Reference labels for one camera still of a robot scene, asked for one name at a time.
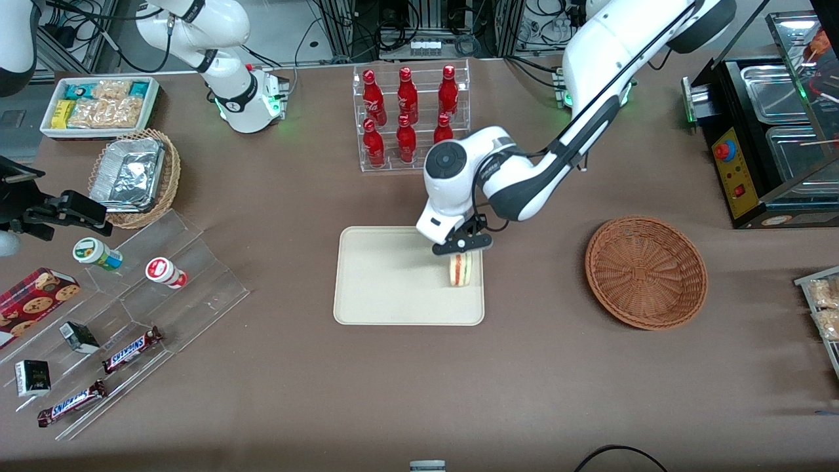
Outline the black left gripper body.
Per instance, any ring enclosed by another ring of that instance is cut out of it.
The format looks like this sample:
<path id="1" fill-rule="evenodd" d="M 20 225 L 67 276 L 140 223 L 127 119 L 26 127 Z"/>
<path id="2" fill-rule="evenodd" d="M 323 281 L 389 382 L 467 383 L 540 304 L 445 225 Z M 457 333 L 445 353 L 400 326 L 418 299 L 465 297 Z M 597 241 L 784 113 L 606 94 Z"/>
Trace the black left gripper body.
<path id="1" fill-rule="evenodd" d="M 461 227 L 456 228 L 450 234 L 452 241 L 491 241 L 488 232 L 488 218 L 485 213 L 474 212 L 465 219 Z"/>

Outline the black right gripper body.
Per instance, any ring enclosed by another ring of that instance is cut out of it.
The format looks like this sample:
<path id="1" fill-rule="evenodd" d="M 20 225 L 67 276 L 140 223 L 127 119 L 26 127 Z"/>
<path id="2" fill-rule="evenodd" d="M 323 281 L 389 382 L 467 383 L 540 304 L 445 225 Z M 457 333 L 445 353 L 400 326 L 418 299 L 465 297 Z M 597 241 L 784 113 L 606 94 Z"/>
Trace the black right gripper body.
<path id="1" fill-rule="evenodd" d="M 44 171 L 1 157 L 2 230 L 51 240 L 53 226 L 66 223 L 53 204 L 54 198 L 39 190 L 36 179 L 44 175 Z"/>

